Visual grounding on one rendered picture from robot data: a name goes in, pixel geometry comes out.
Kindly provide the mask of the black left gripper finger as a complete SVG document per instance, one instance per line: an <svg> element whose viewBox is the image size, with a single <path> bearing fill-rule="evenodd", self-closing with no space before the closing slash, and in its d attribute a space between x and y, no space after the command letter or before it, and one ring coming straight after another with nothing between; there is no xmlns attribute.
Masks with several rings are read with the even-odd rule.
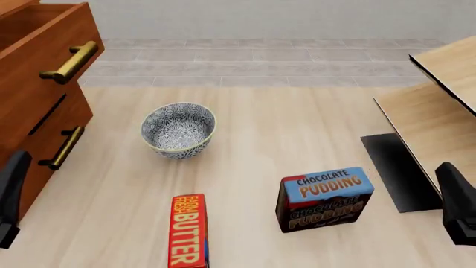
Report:
<svg viewBox="0 0 476 268"><path fill-rule="evenodd" d="M31 160L27 151L16 151L0 171L0 223L19 221L20 195Z"/></svg>

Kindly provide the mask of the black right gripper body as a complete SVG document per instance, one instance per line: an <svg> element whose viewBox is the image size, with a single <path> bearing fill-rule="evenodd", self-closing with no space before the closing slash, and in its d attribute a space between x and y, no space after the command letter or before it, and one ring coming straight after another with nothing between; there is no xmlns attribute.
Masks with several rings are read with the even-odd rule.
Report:
<svg viewBox="0 0 476 268"><path fill-rule="evenodd" d="M476 220L448 220L443 225L455 245L476 246Z"/></svg>

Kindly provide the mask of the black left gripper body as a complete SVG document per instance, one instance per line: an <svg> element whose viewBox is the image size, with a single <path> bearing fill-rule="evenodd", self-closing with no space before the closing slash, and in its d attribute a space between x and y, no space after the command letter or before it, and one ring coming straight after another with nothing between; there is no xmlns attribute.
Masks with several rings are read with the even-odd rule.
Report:
<svg viewBox="0 0 476 268"><path fill-rule="evenodd" d="M0 249L9 249L20 229L15 224L0 223Z"/></svg>

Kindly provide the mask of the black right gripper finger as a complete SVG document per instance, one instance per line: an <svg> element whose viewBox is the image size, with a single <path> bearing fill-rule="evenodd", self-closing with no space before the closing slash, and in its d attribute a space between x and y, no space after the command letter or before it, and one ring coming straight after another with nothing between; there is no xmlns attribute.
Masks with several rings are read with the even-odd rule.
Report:
<svg viewBox="0 0 476 268"><path fill-rule="evenodd" d="M443 198L444 221L476 223L476 188L451 162L443 162L435 174Z"/></svg>

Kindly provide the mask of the wooden cabinet with drawers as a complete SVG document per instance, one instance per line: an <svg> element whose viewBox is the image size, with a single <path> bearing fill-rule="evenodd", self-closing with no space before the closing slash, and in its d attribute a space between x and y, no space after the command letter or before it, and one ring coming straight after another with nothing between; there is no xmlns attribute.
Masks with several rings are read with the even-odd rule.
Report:
<svg viewBox="0 0 476 268"><path fill-rule="evenodd" d="M0 0L0 168L31 155L19 198L26 214L93 113L79 77L104 46L89 4Z"/></svg>

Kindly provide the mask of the pale wooden shelf rack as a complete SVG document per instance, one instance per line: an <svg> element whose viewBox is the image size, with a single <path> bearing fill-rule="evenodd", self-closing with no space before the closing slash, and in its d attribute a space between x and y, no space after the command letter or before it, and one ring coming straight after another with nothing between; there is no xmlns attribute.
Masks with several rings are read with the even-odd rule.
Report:
<svg viewBox="0 0 476 268"><path fill-rule="evenodd" d="M401 213L441 209L443 162L476 187L476 36L409 59L429 82L375 96L393 131L361 138Z"/></svg>

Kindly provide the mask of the chocolate pudding box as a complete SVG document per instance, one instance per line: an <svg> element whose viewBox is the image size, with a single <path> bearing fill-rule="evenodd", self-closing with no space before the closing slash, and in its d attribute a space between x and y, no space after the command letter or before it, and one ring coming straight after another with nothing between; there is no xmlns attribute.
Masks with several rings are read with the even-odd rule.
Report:
<svg viewBox="0 0 476 268"><path fill-rule="evenodd" d="M288 176L280 181L277 221L284 233L354 223L373 192L362 167Z"/></svg>

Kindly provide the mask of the blue-white patterned bowl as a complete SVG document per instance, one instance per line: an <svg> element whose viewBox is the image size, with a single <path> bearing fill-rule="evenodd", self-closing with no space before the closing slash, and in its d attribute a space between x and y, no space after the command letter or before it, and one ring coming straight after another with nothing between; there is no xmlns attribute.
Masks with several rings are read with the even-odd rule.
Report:
<svg viewBox="0 0 476 268"><path fill-rule="evenodd" d="M165 158L188 159L209 145L215 130L216 117L206 106L178 102L148 114L141 124L141 137Z"/></svg>

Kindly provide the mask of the red butter box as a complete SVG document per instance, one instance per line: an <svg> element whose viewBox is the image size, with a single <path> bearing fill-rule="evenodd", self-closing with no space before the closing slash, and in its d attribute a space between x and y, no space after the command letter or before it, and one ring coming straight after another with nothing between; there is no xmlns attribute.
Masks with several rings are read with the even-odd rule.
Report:
<svg viewBox="0 0 476 268"><path fill-rule="evenodd" d="M168 268L210 268L204 194L172 198L167 265Z"/></svg>

